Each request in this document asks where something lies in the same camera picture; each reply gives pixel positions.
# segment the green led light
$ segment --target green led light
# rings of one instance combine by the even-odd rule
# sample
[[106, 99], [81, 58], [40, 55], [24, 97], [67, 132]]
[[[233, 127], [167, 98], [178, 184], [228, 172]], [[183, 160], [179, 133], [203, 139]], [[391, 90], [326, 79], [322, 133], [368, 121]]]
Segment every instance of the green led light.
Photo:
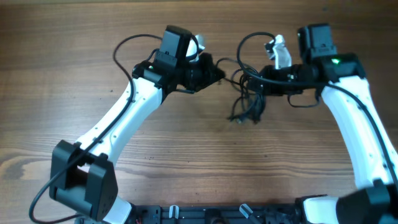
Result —
[[333, 62], [335, 65], [338, 65], [341, 62], [341, 60], [337, 58], [332, 58], [331, 62]]

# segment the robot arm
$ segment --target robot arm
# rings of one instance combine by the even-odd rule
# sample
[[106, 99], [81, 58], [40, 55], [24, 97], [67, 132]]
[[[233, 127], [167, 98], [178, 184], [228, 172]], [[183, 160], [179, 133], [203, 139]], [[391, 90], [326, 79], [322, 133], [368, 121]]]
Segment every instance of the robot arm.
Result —
[[[379, 223], [382, 217], [397, 216], [397, 212], [394, 212], [397, 211], [397, 189], [393, 183], [397, 178], [398, 156], [373, 106], [369, 84], [362, 66], [353, 55], [337, 55], [328, 26], [308, 26], [299, 34], [300, 51], [304, 62], [300, 69], [294, 71], [291, 69], [292, 60], [289, 51], [284, 46], [283, 37], [278, 35], [274, 42], [266, 45], [267, 54], [275, 60], [276, 67], [272, 73], [261, 72], [259, 75], [273, 82], [310, 80], [329, 83], [322, 86], [320, 93], [343, 135], [359, 191], [342, 198], [327, 196], [298, 198], [295, 205], [289, 205], [290, 215], [286, 215], [288, 212], [281, 212], [285, 211], [286, 207], [279, 207], [274, 209], [274, 212], [267, 213], [265, 211], [272, 210], [272, 207], [251, 209], [244, 204], [236, 210], [240, 217], [232, 212], [231, 208], [220, 209], [228, 211], [225, 213], [228, 217], [225, 218], [234, 220], [232, 223], [262, 223], [259, 221], [262, 220], [273, 224], [281, 223], [281, 217], [289, 220], [286, 223], [294, 224], [362, 223], [365, 220], [367, 222], [371, 220], [368, 223]], [[55, 147], [52, 156], [52, 177], [64, 169], [73, 158], [81, 155], [95, 137], [114, 120], [125, 106], [126, 100], [133, 94], [133, 101], [128, 109], [99, 140], [99, 144], [92, 147], [76, 166], [68, 169], [50, 186], [52, 199], [89, 217], [89, 223], [94, 223], [92, 220], [114, 224], [135, 223], [139, 217], [144, 217], [142, 211], [148, 212], [147, 207], [135, 207], [117, 196], [118, 186], [114, 166], [138, 127], [162, 104], [168, 94], [178, 91], [178, 84], [186, 88], [180, 91], [193, 93], [224, 77], [224, 73], [213, 65], [210, 54], [203, 53], [198, 56], [204, 46], [199, 44], [196, 38], [193, 40], [191, 38], [189, 31], [168, 26], [154, 62], [143, 61], [135, 66], [132, 73], [134, 93], [130, 93], [131, 88], [128, 85], [120, 99], [101, 121], [78, 138], [75, 144], [61, 141]], [[264, 95], [297, 94], [309, 88], [309, 86], [292, 85], [274, 88], [264, 82], [256, 83], [255, 79], [250, 82], [253, 82], [250, 86], [263, 90]], [[374, 126], [362, 108], [352, 97], [332, 88], [333, 86], [345, 89], [364, 104], [375, 120], [377, 130], [386, 145], [387, 157]], [[388, 158], [393, 171], [388, 166]], [[90, 165], [88, 170], [81, 168], [85, 164]], [[191, 217], [195, 223], [202, 223], [201, 220], [204, 220], [207, 224], [208, 220], [219, 220], [217, 216], [218, 218], [221, 216], [221, 212], [213, 211], [213, 208], [179, 209], [174, 205], [169, 210], [160, 207], [150, 207], [150, 209], [153, 213], [147, 214], [145, 221], [148, 223], [158, 221], [191, 223]], [[206, 217], [210, 210], [209, 213], [215, 216], [215, 219]], [[273, 218], [277, 213], [280, 213], [281, 217]], [[177, 222], [180, 217], [186, 218], [184, 222]]]
[[[63, 170], [76, 156], [79, 163], [50, 186], [50, 197], [90, 217], [107, 223], [127, 223], [132, 205], [117, 197], [114, 167], [125, 145], [142, 122], [155, 111], [167, 95], [183, 85], [185, 93], [194, 93], [225, 76], [213, 65], [210, 54], [202, 53], [204, 43], [189, 31], [167, 26], [154, 62], [145, 60], [133, 70], [134, 93], [130, 83], [105, 116], [75, 144], [61, 141], [52, 156], [51, 177]], [[90, 146], [120, 114], [133, 94], [127, 110], [112, 128], [87, 153]], [[90, 165], [87, 170], [83, 165]]]
[[[396, 210], [397, 207], [398, 155], [373, 105], [362, 65], [353, 54], [337, 54], [330, 28], [326, 24], [301, 28], [298, 38], [304, 65], [295, 73], [280, 71], [274, 77], [288, 82], [329, 82], [323, 87], [321, 96], [339, 126], [359, 189], [342, 198], [306, 198], [302, 202], [305, 220], [310, 223], [342, 224], [379, 223], [382, 218], [391, 218], [388, 211]], [[273, 50], [267, 50], [273, 41], [266, 45], [268, 56], [275, 59], [276, 70], [289, 68], [291, 59], [284, 47], [283, 37], [278, 35], [275, 39]], [[352, 96], [335, 86], [357, 97], [370, 117]], [[280, 88], [276, 94], [301, 93], [306, 88]]]

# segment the wood grain surface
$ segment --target wood grain surface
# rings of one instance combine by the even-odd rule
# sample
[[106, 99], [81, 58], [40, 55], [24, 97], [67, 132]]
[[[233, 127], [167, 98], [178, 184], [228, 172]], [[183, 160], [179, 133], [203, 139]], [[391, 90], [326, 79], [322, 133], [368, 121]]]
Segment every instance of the wood grain surface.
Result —
[[[73, 142], [127, 85], [111, 53], [123, 38], [162, 35], [167, 24], [207, 38], [214, 59], [235, 57], [255, 31], [284, 35], [300, 63], [296, 30], [329, 22], [339, 52], [360, 57], [379, 115], [398, 144], [396, 1], [192, 1], [0, 6], [0, 223], [29, 223], [28, 207], [50, 174], [53, 147]], [[253, 38], [245, 62], [269, 63]], [[119, 53], [130, 70], [159, 42], [137, 39]], [[236, 65], [223, 62], [229, 74]], [[262, 121], [230, 123], [238, 97], [228, 83], [171, 94], [144, 121], [116, 166], [119, 194], [137, 205], [292, 202], [354, 190], [345, 144], [328, 108], [291, 108], [269, 98]], [[306, 92], [297, 101], [311, 103]], [[47, 194], [43, 219], [73, 213]]]

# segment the black cable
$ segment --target black cable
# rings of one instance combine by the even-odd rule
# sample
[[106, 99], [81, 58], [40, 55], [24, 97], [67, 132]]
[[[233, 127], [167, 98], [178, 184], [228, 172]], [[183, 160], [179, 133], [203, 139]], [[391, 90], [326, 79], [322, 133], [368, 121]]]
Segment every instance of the black cable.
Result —
[[59, 220], [54, 220], [54, 221], [41, 221], [36, 219], [36, 217], [34, 217], [34, 208], [37, 204], [37, 202], [39, 201], [39, 199], [41, 198], [41, 196], [44, 194], [44, 192], [50, 187], [51, 184], [53, 184], [64, 172], [66, 172], [68, 169], [70, 169], [72, 166], [75, 166], [76, 163], [83, 158], [83, 156], [90, 151], [96, 144], [98, 144], [102, 138], [106, 135], [106, 133], [119, 121], [119, 119], [121, 118], [121, 116], [124, 114], [124, 112], [126, 112], [126, 110], [129, 108], [133, 96], [134, 96], [134, 85], [132, 82], [132, 78], [130, 77], [129, 72], [118, 62], [118, 60], [116, 59], [116, 52], [119, 50], [120, 46], [122, 46], [122, 44], [124, 44], [125, 42], [137, 38], [137, 37], [153, 37], [159, 40], [162, 40], [161, 37], [158, 37], [156, 35], [152, 35], [152, 34], [139, 34], [139, 35], [134, 35], [131, 37], [128, 37], [124, 40], [122, 40], [122, 42], [120, 42], [115, 50], [113, 51], [113, 61], [116, 63], [116, 65], [124, 72], [124, 74], [127, 76], [127, 79], [129, 80], [130, 83], [130, 96], [128, 98], [128, 101], [126, 103], [126, 105], [124, 106], [124, 108], [120, 111], [120, 113], [117, 115], [117, 117], [115, 117], [115, 119], [108, 125], [108, 127], [105, 128], [105, 130], [98, 135], [97, 138], [95, 138], [95, 140], [83, 151], [81, 152], [76, 158], [74, 158], [74, 160], [72, 160], [70, 163], [68, 163], [68, 165], [62, 169], [60, 172], [58, 172], [57, 174], [55, 174], [37, 193], [36, 197], [33, 199], [30, 207], [29, 207], [29, 218], [30, 220], [32, 220], [32, 222], [34, 223], [39, 223], [39, 224], [55, 224], [55, 223], [60, 223], [60, 222], [64, 222], [67, 220], [71, 220], [73, 218], [77, 218], [77, 217], [81, 217], [82, 215], [72, 215], [69, 217], [65, 217], [65, 218], [61, 218]]
[[[233, 121], [235, 119], [238, 120], [238, 122], [244, 121], [246, 118], [249, 118], [253, 120], [254, 123], [258, 123], [260, 121], [260, 116], [261, 113], [265, 109], [265, 97], [262, 96], [262, 93], [250, 93], [249, 89], [247, 86], [244, 86], [244, 84], [250, 79], [249, 76], [243, 74], [241, 75], [239, 79], [239, 87], [240, 90], [239, 92], [241, 93], [241, 96], [236, 99], [234, 102], [232, 109], [231, 109], [231, 115], [228, 117], [230, 121]], [[245, 107], [245, 102], [247, 101], [248, 108], [246, 109]], [[235, 108], [238, 102], [241, 102], [241, 107], [242, 107], [242, 112], [240, 114], [235, 115]]]
[[295, 94], [289, 94], [287, 95], [287, 102], [289, 103], [289, 105], [293, 108], [313, 108], [319, 105], [320, 100], [319, 100], [319, 93], [318, 90], [315, 91], [315, 101], [316, 103], [312, 104], [312, 105], [294, 105], [290, 102], [290, 98], [292, 96], [294, 96]]
[[182, 90], [182, 89], [176, 89], [174, 91], [180, 92], [180, 93], [188, 93], [188, 94], [194, 94], [195, 91], [192, 90]]
[[149, 57], [148, 57], [147, 59], [145, 59], [145, 61], [149, 61], [149, 60], [152, 58], [152, 56], [154, 56], [154, 54], [155, 54], [156, 52], [158, 52], [158, 51], [159, 51], [159, 49], [154, 49], [154, 50], [150, 53]]
[[[229, 57], [223, 57], [223, 58], [218, 59], [218, 61], [216, 62], [216, 64], [215, 64], [216, 68], [218, 67], [218, 64], [219, 64], [220, 62], [225, 61], [225, 60], [230, 61], [230, 62], [234, 62], [234, 63], [238, 63], [238, 61], [235, 60], [235, 59], [232, 59], [232, 58], [229, 58]], [[254, 72], [258, 73], [258, 71], [257, 71], [255, 68], [253, 68], [252, 66], [250, 66], [250, 65], [248, 65], [248, 64], [245, 64], [245, 63], [244, 63], [244, 66], [246, 66], [247, 68], [250, 68], [250, 69], [252, 69]]]
[[230, 83], [231, 83], [232, 87], [233, 87], [236, 91], [239, 91], [239, 92], [240, 92], [241, 90], [235, 86], [235, 85], [240, 85], [240, 84], [234, 81], [235, 75], [238, 74], [239, 72], [242, 72], [242, 68], [239, 68], [239, 69], [237, 69], [234, 73], [232, 73], [232, 75], [231, 75], [231, 81], [233, 81], [233, 82], [230, 82]]
[[241, 54], [241, 48], [243, 46], [243, 43], [245, 43], [245, 41], [247, 41], [250, 37], [254, 37], [256, 35], [266, 35], [266, 36], [272, 37], [274, 39], [274, 42], [275, 42], [274, 35], [272, 35], [272, 34], [270, 34], [268, 32], [255, 32], [255, 33], [252, 33], [252, 34], [249, 34], [249, 35], [245, 36], [245, 38], [239, 43], [238, 49], [237, 49], [237, 52], [236, 52], [236, 59], [238, 61], [239, 66], [242, 68], [242, 70], [245, 73], [247, 73], [249, 76], [251, 76], [252, 78], [256, 78], [256, 79], [258, 79], [260, 81], [263, 81], [263, 82], [267, 82], [267, 83], [271, 83], [271, 84], [275, 84], [275, 85], [312, 86], [312, 87], [317, 88], [317, 89], [318, 88], [322, 89], [325, 86], [327, 86], [327, 87], [334, 88], [336, 90], [342, 91], [343, 93], [347, 94], [352, 99], [354, 99], [354, 101], [359, 105], [361, 110], [363, 110], [365, 115], [368, 117], [368, 120], [371, 123], [373, 131], [375, 132], [375, 134], [377, 136], [377, 139], [379, 141], [380, 147], [381, 147], [381, 149], [383, 151], [383, 154], [384, 154], [384, 158], [386, 159], [386, 163], [387, 163], [387, 167], [389, 169], [390, 175], [391, 175], [391, 177], [393, 179], [394, 185], [396, 186], [396, 191], [397, 191], [396, 193], [398, 195], [398, 179], [397, 179], [397, 176], [395, 174], [394, 167], [393, 167], [392, 162], [391, 162], [391, 158], [390, 158], [390, 156], [388, 154], [388, 150], [387, 150], [386, 144], [385, 144], [385, 142], [384, 142], [384, 140], [383, 140], [383, 138], [381, 136], [380, 130], [377, 127], [376, 122], [374, 121], [372, 115], [368, 111], [367, 107], [362, 103], [362, 101], [358, 97], [353, 95], [351, 92], [349, 92], [348, 90], [345, 90], [342, 87], [339, 87], [339, 86], [336, 86], [336, 85], [332, 85], [332, 84], [329, 84], [329, 83], [282, 82], [282, 81], [270, 80], [268, 78], [262, 78], [262, 77], [257, 76], [256, 74], [251, 73], [248, 69], [245, 68], [244, 64], [242, 63], [240, 54]]
[[234, 80], [230, 80], [229, 78], [224, 78], [224, 79], [225, 79], [225, 81], [230, 82], [231, 84], [239, 85], [239, 83], [236, 82], [236, 81], [234, 81]]

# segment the wooden table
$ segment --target wooden table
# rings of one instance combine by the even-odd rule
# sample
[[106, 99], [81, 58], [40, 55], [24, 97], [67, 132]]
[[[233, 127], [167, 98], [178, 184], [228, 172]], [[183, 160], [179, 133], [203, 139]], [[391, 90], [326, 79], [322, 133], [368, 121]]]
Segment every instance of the wooden table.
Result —
[[[0, 223], [29, 223], [28, 207], [49, 179], [53, 147], [93, 127], [127, 85], [111, 60], [123, 38], [162, 35], [174, 24], [207, 37], [214, 59], [235, 57], [255, 31], [284, 35], [300, 63], [296, 30], [329, 22], [339, 52], [359, 55], [379, 115], [396, 146], [396, 1], [192, 1], [0, 6]], [[268, 61], [258, 37], [243, 59]], [[119, 53], [130, 70], [158, 47], [137, 39]], [[230, 74], [236, 65], [223, 62]], [[355, 189], [349, 155], [322, 104], [291, 108], [269, 98], [262, 121], [230, 123], [238, 97], [228, 83], [195, 95], [171, 94], [125, 147], [116, 166], [119, 194], [137, 205], [292, 202]], [[299, 99], [310, 103], [312, 92]], [[47, 193], [36, 215], [71, 214]]]

